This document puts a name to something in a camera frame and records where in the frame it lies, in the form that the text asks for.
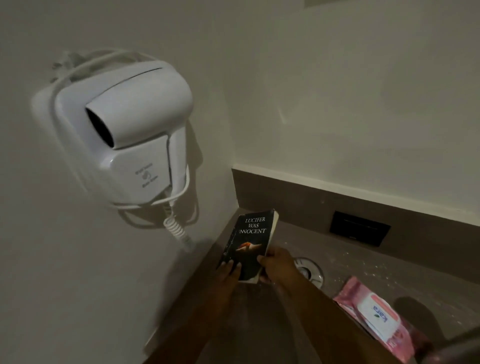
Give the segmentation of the person's left hand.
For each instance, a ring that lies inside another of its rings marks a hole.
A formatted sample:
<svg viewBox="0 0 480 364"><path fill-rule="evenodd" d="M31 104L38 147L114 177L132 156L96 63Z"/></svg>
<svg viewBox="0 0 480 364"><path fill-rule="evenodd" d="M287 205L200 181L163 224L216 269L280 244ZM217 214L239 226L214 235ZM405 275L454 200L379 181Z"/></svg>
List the person's left hand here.
<svg viewBox="0 0 480 364"><path fill-rule="evenodd" d="M232 280L225 280L225 281L218 281L217 280L217 271L215 273L215 281L213 286L213 292L216 298L221 301L227 301L231 294L233 293L238 281Z"/></svg>

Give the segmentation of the person's right hand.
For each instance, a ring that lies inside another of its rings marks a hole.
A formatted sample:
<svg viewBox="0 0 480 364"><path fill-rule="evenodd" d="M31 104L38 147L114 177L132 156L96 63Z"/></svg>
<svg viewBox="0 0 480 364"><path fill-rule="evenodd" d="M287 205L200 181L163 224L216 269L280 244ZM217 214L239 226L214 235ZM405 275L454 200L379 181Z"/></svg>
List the person's right hand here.
<svg viewBox="0 0 480 364"><path fill-rule="evenodd" d="M261 265L260 282L276 284L288 292L304 278L287 249L273 246L264 256L271 257L271 263Z"/></svg>

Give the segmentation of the white wall hair dryer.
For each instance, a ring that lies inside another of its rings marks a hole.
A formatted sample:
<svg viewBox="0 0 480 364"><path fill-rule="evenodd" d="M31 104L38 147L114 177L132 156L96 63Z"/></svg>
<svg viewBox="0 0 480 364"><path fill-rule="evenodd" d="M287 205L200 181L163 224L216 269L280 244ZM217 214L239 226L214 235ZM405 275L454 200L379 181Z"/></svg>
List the white wall hair dryer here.
<svg viewBox="0 0 480 364"><path fill-rule="evenodd" d="M139 62L63 88L53 101L71 165L116 205L143 205L188 186L193 94L163 61Z"/></svg>

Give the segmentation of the person's left forearm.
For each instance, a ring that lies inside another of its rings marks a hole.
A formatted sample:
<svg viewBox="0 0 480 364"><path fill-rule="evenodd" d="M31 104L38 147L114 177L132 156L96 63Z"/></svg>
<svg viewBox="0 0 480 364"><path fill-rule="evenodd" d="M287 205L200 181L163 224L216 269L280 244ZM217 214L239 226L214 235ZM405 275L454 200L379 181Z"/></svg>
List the person's left forearm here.
<svg viewBox="0 0 480 364"><path fill-rule="evenodd" d="M195 364L219 330L231 292L213 291L190 318L176 329L142 364Z"/></svg>

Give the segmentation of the black rectangular wall plate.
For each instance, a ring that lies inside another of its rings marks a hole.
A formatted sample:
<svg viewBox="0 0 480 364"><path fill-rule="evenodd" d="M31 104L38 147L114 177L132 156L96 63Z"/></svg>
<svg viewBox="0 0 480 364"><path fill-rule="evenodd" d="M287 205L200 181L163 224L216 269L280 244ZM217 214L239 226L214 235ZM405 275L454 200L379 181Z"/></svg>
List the black rectangular wall plate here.
<svg viewBox="0 0 480 364"><path fill-rule="evenodd" d="M391 229L390 225L335 211L329 232L350 240L379 247Z"/></svg>

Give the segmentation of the black paperback book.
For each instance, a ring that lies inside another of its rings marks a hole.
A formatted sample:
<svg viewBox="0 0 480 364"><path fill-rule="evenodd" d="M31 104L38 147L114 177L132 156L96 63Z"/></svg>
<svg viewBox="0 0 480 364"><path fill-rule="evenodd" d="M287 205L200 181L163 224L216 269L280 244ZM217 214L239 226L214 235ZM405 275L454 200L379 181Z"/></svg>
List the black paperback book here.
<svg viewBox="0 0 480 364"><path fill-rule="evenodd" d="M257 284L263 269L257 257L266 255L278 220L274 209L239 215L218 264L240 263L239 282Z"/></svg>

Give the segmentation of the pink wet wipes packet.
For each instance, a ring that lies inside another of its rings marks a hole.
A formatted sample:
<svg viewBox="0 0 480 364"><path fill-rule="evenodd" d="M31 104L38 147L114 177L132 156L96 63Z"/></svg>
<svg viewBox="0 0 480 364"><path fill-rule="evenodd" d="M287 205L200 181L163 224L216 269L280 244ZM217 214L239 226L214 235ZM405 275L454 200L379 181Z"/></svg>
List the pink wet wipes packet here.
<svg viewBox="0 0 480 364"><path fill-rule="evenodd" d="M333 300L402 364L434 348L423 332L355 276L346 280Z"/></svg>

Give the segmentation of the white hair dryer wall mount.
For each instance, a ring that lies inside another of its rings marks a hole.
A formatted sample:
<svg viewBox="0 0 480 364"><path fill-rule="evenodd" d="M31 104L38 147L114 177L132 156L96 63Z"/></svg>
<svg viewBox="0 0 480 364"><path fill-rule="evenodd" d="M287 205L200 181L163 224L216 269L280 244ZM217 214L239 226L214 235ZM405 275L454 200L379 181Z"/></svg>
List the white hair dryer wall mount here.
<svg viewBox="0 0 480 364"><path fill-rule="evenodd" d="M58 77L54 82L41 89L31 99L31 113L35 122L46 132L51 143L56 147L61 159L67 166L77 184L86 196L93 202L107 209L115 209L101 189L101 184L95 179L99 174L92 170L86 148L82 145L75 128L62 121L56 107L60 92L69 87L72 75Z"/></svg>

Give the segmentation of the round metal drain cover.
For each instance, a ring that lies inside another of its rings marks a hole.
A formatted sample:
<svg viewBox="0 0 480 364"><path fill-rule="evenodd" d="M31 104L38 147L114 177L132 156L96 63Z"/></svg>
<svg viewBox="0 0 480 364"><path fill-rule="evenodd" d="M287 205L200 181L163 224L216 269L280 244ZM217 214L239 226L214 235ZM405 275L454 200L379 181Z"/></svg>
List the round metal drain cover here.
<svg viewBox="0 0 480 364"><path fill-rule="evenodd" d="M297 270L315 287L321 289L325 277L320 266L310 258L306 257L296 257L294 258L294 263Z"/></svg>

